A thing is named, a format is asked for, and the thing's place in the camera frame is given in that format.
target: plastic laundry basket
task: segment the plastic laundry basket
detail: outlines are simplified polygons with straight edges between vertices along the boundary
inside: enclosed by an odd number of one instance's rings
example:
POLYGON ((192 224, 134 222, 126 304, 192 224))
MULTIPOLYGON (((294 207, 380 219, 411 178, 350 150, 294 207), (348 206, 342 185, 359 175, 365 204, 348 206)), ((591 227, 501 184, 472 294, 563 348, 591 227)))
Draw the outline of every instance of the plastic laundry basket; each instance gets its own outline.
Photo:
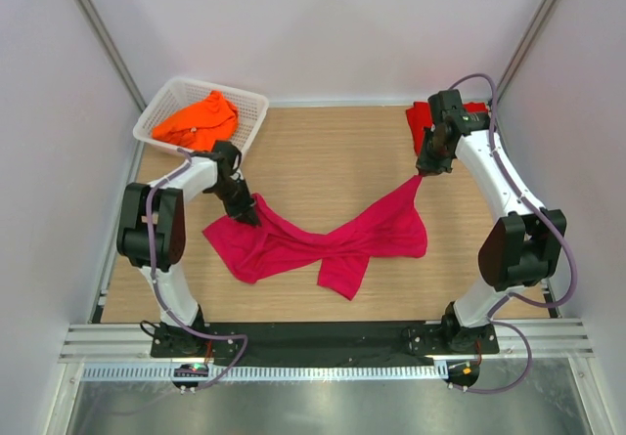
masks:
POLYGON ((241 150, 243 156, 246 156, 270 106, 267 98, 248 91, 190 78, 177 77, 165 83, 139 117, 133 128, 133 135, 140 142, 146 142, 162 152, 180 155, 175 145, 152 138, 153 127, 161 124, 177 110, 203 100, 212 90, 222 92, 224 97, 239 109, 239 125, 230 141, 241 150))

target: orange cloth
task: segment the orange cloth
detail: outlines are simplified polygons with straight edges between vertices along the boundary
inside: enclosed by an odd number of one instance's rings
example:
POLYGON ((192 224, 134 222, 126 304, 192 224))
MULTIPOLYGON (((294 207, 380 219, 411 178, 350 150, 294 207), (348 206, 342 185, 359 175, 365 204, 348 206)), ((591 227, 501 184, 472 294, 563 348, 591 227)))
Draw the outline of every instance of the orange cloth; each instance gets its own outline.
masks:
POLYGON ((153 139, 209 152, 216 140, 228 140, 238 125, 238 110, 219 91, 167 117, 153 128, 153 139))

